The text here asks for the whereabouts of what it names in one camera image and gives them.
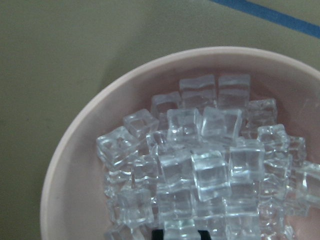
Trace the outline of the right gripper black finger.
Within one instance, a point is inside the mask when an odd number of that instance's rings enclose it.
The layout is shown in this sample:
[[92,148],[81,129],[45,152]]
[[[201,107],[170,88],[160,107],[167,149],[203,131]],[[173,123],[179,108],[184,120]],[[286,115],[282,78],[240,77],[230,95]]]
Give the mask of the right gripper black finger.
[[164,230],[154,229],[151,231],[151,240],[164,240]]

